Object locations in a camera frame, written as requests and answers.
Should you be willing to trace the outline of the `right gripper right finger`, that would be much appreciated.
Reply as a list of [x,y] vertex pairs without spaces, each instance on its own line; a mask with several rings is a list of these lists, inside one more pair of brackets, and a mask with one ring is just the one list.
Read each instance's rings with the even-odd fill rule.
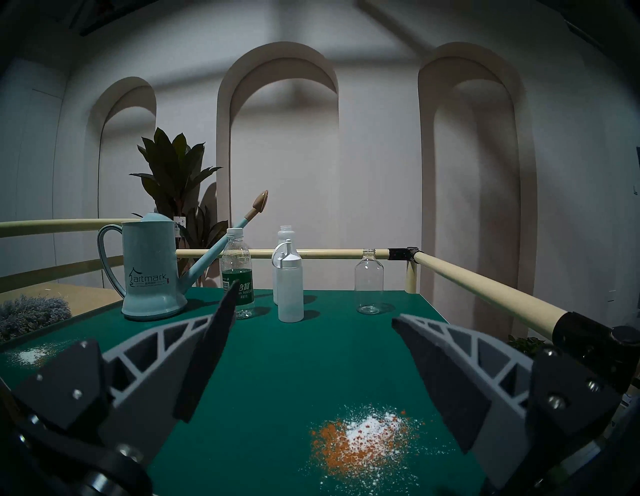
[[392,328],[459,448],[494,488],[532,488],[566,460],[578,467],[621,400],[553,346],[530,358],[485,333],[408,314]]

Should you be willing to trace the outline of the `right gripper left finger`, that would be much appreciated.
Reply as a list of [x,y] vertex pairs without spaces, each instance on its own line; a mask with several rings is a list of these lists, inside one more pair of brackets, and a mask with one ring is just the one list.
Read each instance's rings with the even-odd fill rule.
[[102,352],[78,340],[11,390],[43,439],[101,449],[126,445],[150,463],[177,421],[189,423],[236,320],[240,283],[215,313],[146,329]]

